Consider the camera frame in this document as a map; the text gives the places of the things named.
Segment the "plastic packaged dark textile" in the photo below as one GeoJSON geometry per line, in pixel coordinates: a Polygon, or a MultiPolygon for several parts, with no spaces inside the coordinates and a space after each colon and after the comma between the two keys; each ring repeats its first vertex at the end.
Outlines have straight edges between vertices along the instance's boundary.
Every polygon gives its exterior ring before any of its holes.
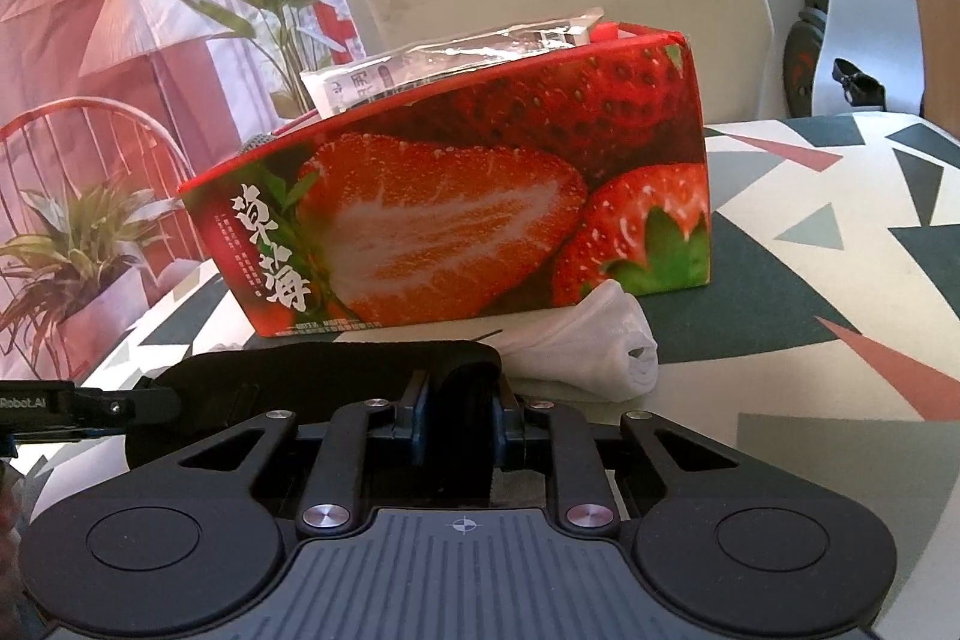
{"type": "Polygon", "coordinates": [[[604,9],[592,7],[577,16],[422,41],[352,63],[302,71],[301,82],[320,118],[331,118],[437,80],[587,45],[590,29],[602,17],[604,9]]]}

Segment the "potted spiky plant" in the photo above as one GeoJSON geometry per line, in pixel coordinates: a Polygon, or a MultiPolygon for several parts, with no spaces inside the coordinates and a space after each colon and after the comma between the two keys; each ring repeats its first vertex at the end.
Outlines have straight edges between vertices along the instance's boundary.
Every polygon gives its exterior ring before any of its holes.
{"type": "Polygon", "coordinates": [[[146,313],[148,252],[181,203],[121,180],[20,202],[31,227],[2,243],[2,376],[82,380],[146,313]]]}

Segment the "red strawberry print box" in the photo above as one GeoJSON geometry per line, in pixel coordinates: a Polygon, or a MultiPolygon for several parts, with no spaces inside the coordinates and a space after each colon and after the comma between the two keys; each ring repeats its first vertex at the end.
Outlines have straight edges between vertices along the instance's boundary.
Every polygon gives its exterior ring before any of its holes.
{"type": "Polygon", "coordinates": [[[683,35],[601,22],[308,115],[182,186],[262,336],[342,333],[704,286],[711,217],[683,35]]]}

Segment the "white sock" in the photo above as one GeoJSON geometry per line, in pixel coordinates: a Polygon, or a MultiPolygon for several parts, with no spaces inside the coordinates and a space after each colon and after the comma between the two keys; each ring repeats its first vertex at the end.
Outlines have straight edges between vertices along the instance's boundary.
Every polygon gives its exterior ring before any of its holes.
{"type": "Polygon", "coordinates": [[[623,403],[656,388],[658,343],[636,297],[604,280],[578,305],[485,339],[509,376],[556,381],[623,403]]]}

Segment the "black cloth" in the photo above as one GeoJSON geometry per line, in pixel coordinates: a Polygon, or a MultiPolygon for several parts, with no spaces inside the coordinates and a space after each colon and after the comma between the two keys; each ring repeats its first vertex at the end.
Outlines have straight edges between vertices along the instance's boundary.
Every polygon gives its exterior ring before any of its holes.
{"type": "Polygon", "coordinates": [[[370,450],[371,502],[483,507],[493,482],[501,358],[470,341],[304,341],[195,355],[139,383],[178,398],[174,419],[125,436],[128,466],[194,445],[268,411],[301,425],[375,397],[395,408],[394,433],[370,450]]]}

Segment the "patterned geometric tablecloth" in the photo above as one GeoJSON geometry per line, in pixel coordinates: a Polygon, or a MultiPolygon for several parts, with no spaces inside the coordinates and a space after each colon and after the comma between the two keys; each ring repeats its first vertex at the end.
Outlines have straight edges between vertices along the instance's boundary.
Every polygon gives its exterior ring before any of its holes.
{"type": "Polygon", "coordinates": [[[878,631],[958,632],[958,146],[913,115],[716,124],[708,286],[650,298],[652,411],[859,500],[878,631]]]}

